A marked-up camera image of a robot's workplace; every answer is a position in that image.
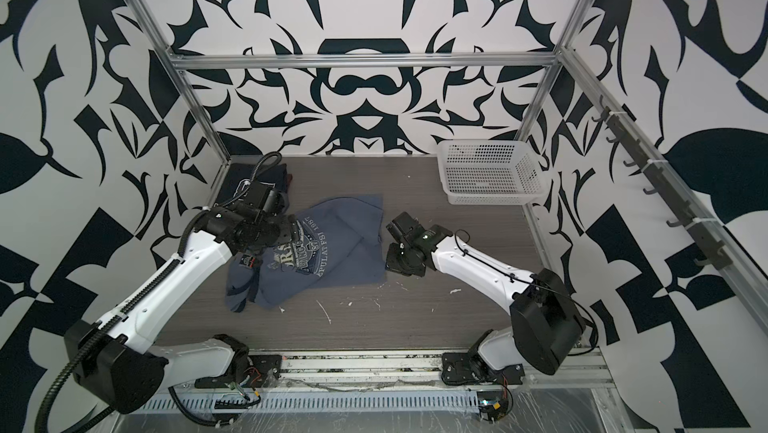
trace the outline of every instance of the white robotic arm segment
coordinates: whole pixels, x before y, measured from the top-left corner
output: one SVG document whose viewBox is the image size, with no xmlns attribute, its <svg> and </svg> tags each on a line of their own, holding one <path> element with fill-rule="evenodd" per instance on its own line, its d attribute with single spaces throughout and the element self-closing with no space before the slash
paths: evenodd
<svg viewBox="0 0 768 433">
<path fill-rule="evenodd" d="M 507 274 L 520 278 L 524 283 L 510 282 L 508 276 L 489 268 L 478 259 Z M 502 263 L 474 249 L 455 236 L 448 236 L 438 243 L 437 250 L 432 253 L 432 261 L 439 272 L 454 276 L 472 286 L 492 299 L 507 313 L 509 313 L 509 305 L 514 300 L 514 294 L 523 293 L 528 287 L 527 283 L 532 281 L 531 272 Z"/>
<path fill-rule="evenodd" d="M 157 287 L 144 296 L 128 314 L 125 320 L 117 323 L 110 336 L 117 338 L 125 335 L 124 345 L 138 353 L 144 353 L 154 343 L 160 330 L 165 326 L 176 310 L 187 301 L 192 293 L 211 273 L 232 257 L 232 252 L 225 242 L 216 243 L 214 236 L 205 231 L 192 233 L 187 242 L 183 262 L 172 274 L 168 275 Z M 139 289 L 111 312 L 104 313 L 100 321 L 108 322 L 118 314 L 125 303 L 147 287 L 163 270 L 170 265 L 169 259 L 160 269 L 149 277 Z"/>
</svg>

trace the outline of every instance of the paper scrap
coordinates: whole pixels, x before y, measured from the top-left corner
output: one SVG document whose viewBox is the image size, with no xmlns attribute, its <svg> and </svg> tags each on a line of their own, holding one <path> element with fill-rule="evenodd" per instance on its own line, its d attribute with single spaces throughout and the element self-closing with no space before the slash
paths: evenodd
<svg viewBox="0 0 768 433">
<path fill-rule="evenodd" d="M 318 302 L 317 300 L 315 300 L 315 301 L 322 308 L 322 304 L 320 302 Z M 331 317 L 328 315 L 328 312 L 326 311 L 325 308 L 322 308 L 322 312 L 326 314 L 326 318 L 328 318 L 328 324 L 330 325 L 331 324 Z"/>
</svg>

